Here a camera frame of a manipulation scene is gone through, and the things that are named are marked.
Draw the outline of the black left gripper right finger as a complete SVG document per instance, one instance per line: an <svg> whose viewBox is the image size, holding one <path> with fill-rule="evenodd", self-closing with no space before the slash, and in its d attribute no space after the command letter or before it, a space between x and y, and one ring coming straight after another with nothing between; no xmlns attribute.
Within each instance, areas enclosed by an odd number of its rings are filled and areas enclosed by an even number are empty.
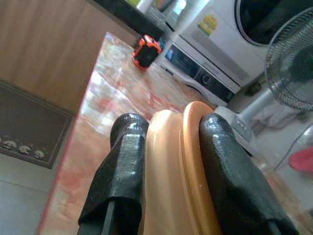
<svg viewBox="0 0 313 235"><path fill-rule="evenodd" d="M266 178L223 117L203 117L199 138L205 176L223 234L298 234Z"/></svg>

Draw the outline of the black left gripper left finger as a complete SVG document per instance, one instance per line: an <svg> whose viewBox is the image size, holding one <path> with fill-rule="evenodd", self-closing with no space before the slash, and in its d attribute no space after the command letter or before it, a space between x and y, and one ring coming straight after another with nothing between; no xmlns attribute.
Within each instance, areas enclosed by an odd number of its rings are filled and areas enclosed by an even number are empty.
<svg viewBox="0 0 313 235"><path fill-rule="evenodd" d="M148 121L125 113L110 132L110 152L97 169L78 219L79 235L136 235L142 219Z"/></svg>

